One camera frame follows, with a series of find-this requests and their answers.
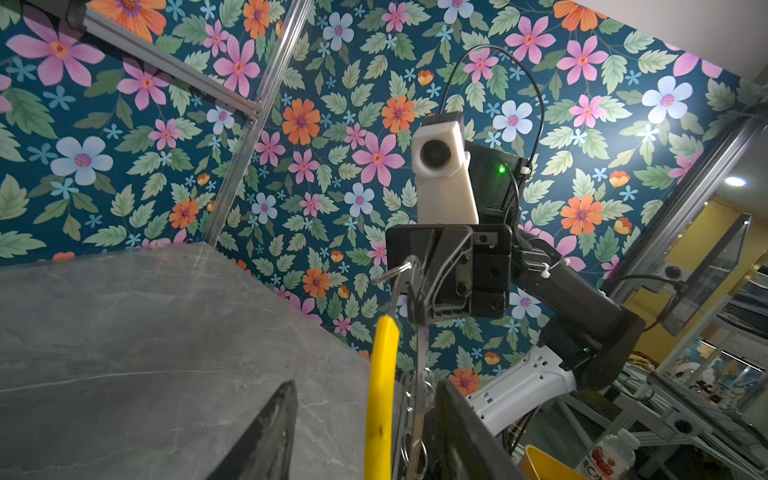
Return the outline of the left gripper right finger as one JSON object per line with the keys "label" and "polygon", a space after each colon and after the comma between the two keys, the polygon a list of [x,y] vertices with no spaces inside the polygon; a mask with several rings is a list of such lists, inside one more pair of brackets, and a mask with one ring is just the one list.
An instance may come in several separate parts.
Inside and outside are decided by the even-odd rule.
{"label": "left gripper right finger", "polygon": [[525,476],[448,380],[436,393],[441,479],[523,480]]}

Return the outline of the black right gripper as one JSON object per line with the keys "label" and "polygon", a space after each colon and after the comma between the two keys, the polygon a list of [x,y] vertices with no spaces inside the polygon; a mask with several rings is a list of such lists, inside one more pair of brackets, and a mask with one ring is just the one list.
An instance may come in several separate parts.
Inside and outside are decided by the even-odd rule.
{"label": "black right gripper", "polygon": [[508,308],[512,232],[501,224],[398,225],[386,231],[389,267],[416,260],[409,308],[430,326],[463,317],[499,319]]}

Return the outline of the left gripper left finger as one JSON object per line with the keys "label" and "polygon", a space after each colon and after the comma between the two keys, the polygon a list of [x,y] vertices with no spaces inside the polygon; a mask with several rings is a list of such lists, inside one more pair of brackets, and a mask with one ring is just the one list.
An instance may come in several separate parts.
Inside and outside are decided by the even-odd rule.
{"label": "left gripper left finger", "polygon": [[288,479],[294,445],[298,395],[283,382],[207,480]]}

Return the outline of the large black yellow keyring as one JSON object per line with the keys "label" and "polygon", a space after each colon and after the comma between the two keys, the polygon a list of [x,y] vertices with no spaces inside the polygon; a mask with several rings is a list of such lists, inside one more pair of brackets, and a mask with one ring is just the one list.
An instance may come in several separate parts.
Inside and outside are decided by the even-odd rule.
{"label": "large black yellow keyring", "polygon": [[416,260],[409,256],[399,266],[390,269],[376,281],[389,282],[392,286],[392,300],[387,313],[377,322],[371,356],[371,373],[368,385],[368,403],[365,426],[365,457],[363,477],[365,479],[396,479],[399,467],[394,456],[399,453],[399,437],[393,434],[396,361],[400,330],[393,318],[398,299],[405,295],[409,309],[409,321],[415,327],[417,336],[417,360],[414,374],[415,387],[412,392],[412,427],[409,441],[407,473],[408,479],[422,479],[428,465],[428,452],[424,444],[424,425],[427,413],[428,392],[433,389],[428,381],[427,363],[429,352],[429,326],[418,326],[413,322],[409,308],[411,282],[415,280]]}

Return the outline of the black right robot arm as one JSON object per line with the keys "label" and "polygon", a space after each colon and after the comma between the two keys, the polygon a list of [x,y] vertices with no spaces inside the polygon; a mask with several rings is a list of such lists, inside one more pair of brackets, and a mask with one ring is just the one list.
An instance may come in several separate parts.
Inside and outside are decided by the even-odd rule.
{"label": "black right robot arm", "polygon": [[566,257],[513,220],[527,166],[474,143],[427,140],[412,150],[418,220],[386,234],[420,360],[430,326],[460,317],[499,319],[519,288],[552,310],[530,351],[467,399],[492,434],[575,390],[619,374],[643,329],[637,315],[585,281]]}

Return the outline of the yellow bowl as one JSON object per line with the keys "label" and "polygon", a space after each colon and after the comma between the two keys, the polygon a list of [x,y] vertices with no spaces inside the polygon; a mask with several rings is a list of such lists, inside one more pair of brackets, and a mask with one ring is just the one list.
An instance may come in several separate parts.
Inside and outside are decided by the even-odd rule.
{"label": "yellow bowl", "polygon": [[587,477],[533,445],[525,446],[518,468],[528,480],[587,480]]}

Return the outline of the white plastic bottle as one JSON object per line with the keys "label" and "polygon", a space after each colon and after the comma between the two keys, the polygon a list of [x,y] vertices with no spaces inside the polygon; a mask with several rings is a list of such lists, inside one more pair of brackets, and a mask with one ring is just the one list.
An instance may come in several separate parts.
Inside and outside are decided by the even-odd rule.
{"label": "white plastic bottle", "polygon": [[628,430],[605,435],[574,470],[587,479],[622,479],[636,461],[640,441]]}

